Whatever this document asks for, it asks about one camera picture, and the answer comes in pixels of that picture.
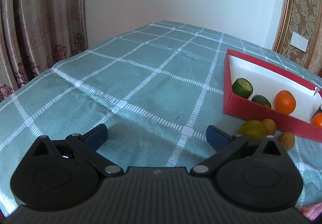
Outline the orange mandarin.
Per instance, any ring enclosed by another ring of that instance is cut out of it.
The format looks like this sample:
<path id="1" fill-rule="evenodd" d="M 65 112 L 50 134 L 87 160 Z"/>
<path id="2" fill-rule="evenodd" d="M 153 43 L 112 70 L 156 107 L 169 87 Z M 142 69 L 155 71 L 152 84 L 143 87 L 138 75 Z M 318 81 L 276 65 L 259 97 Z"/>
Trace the orange mandarin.
<path id="1" fill-rule="evenodd" d="M 282 90 L 275 96 L 274 107 L 276 111 L 290 115 L 296 108 L 296 99 L 288 90 Z"/>
<path id="2" fill-rule="evenodd" d="M 322 128 L 322 112 L 314 115 L 314 117 L 312 119 L 312 125 L 314 125 L 318 128 Z"/>

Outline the brown small round fruit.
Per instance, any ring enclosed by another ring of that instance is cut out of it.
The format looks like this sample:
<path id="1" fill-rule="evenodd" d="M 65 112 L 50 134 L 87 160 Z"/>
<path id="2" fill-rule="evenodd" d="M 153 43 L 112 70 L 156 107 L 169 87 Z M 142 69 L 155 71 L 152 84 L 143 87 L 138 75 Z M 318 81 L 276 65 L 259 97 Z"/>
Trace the brown small round fruit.
<path id="1" fill-rule="evenodd" d="M 291 150 L 295 145 L 295 136 L 291 132 L 281 133 L 278 140 L 285 150 Z"/>

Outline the green round fruit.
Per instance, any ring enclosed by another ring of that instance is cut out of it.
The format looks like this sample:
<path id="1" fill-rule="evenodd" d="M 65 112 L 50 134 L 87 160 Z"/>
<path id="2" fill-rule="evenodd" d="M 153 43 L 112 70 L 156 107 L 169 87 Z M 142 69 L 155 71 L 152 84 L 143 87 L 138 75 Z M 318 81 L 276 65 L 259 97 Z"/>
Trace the green round fruit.
<path id="1" fill-rule="evenodd" d="M 266 137 L 266 128 L 259 120 L 249 120 L 244 122 L 238 133 L 252 141 L 262 141 Z"/>

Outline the yellow-brown small fruit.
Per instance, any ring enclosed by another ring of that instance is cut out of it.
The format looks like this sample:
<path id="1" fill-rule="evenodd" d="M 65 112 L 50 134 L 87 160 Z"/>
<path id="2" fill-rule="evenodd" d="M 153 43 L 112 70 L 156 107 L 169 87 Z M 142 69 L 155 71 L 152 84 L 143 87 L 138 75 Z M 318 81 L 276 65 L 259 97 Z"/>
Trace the yellow-brown small fruit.
<path id="1" fill-rule="evenodd" d="M 267 135 L 274 135 L 276 133 L 276 124 L 272 119 L 264 119 L 262 121 L 262 124 L 265 126 L 266 128 L 266 134 Z"/>

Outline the pink towel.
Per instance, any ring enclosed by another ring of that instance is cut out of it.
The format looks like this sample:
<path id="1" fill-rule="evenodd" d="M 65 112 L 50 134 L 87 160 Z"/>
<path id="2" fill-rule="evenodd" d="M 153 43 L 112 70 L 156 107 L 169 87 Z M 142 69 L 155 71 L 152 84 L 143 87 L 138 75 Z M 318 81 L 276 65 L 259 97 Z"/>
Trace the pink towel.
<path id="1" fill-rule="evenodd" d="M 306 206 L 298 209 L 299 212 L 308 218 L 310 221 L 314 221 L 322 212 L 321 203 L 317 203 L 314 205 Z"/>

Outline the green cucumber piece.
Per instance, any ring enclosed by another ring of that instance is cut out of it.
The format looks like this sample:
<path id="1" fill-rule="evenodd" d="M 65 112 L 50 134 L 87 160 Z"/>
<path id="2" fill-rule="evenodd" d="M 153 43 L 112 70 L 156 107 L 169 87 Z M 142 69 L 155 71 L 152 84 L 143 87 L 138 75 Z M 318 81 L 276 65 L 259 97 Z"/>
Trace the green cucumber piece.
<path id="1" fill-rule="evenodd" d="M 253 93 L 253 86 L 245 78 L 238 78 L 232 84 L 232 91 L 235 95 L 248 99 Z"/>
<path id="2" fill-rule="evenodd" d="M 262 106 L 265 106 L 265 107 L 268 107 L 268 108 L 271 108 L 271 103 L 269 102 L 269 100 L 262 96 L 262 95 L 254 95 L 251 99 L 251 101 L 257 103 L 257 104 L 260 104 Z"/>

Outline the red shallow cardboard box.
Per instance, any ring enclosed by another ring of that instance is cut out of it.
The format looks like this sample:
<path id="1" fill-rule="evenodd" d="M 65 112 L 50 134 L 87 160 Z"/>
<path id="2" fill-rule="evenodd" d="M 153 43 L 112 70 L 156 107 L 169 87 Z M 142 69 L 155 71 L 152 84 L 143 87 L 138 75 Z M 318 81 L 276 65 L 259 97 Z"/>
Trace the red shallow cardboard box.
<path id="1" fill-rule="evenodd" d="M 290 115 L 237 96 L 232 84 L 244 78 L 253 86 L 253 93 L 263 95 L 270 103 L 281 90 L 290 91 L 296 108 Z M 272 119 L 279 131 L 321 142 L 321 128 L 312 125 L 315 111 L 321 105 L 321 87 L 281 67 L 250 55 L 228 49 L 224 59 L 223 112 L 244 120 Z"/>

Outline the teal checked bedsheet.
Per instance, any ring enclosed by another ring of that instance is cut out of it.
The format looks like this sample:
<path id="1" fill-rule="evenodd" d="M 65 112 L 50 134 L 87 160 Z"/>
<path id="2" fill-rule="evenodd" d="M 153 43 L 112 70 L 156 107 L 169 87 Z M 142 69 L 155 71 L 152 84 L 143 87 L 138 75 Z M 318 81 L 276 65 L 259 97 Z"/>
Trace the teal checked bedsheet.
<path id="1" fill-rule="evenodd" d="M 123 168 L 191 168 L 213 155 L 207 127 L 232 134 L 242 124 L 222 111 L 227 49 L 321 85 L 321 78 L 269 49 L 162 21 L 61 60 L 17 91 L 1 86 L 3 214 L 17 207 L 10 179 L 41 135 L 64 139 L 105 124 L 108 140 L 99 153 Z"/>

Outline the floral beige curtain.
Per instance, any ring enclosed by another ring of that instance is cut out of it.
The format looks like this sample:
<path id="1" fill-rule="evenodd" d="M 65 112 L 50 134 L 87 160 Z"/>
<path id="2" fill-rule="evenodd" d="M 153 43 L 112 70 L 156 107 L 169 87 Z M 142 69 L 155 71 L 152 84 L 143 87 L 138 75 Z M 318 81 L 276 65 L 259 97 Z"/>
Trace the floral beige curtain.
<path id="1" fill-rule="evenodd" d="M 86 49 L 84 0 L 1 0 L 1 99 Z"/>

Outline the white wall switch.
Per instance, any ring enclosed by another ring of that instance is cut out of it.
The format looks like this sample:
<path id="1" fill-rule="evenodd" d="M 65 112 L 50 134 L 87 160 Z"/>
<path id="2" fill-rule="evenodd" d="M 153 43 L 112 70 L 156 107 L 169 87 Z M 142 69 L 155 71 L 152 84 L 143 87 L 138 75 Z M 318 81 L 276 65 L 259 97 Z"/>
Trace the white wall switch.
<path id="1" fill-rule="evenodd" d="M 306 52 L 308 47 L 308 39 L 306 39 L 305 37 L 301 36 L 296 32 L 293 32 L 290 40 L 290 45 L 303 52 Z"/>

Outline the gold wall frame moulding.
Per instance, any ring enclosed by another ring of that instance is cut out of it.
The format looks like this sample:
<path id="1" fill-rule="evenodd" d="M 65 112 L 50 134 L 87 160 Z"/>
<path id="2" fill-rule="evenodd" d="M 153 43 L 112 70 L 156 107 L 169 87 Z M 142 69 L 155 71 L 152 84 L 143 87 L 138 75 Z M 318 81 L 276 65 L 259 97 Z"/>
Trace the gold wall frame moulding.
<path id="1" fill-rule="evenodd" d="M 297 33 L 308 40 L 305 51 L 291 45 Z M 314 74 L 321 70 L 321 0 L 283 0 L 272 50 Z"/>

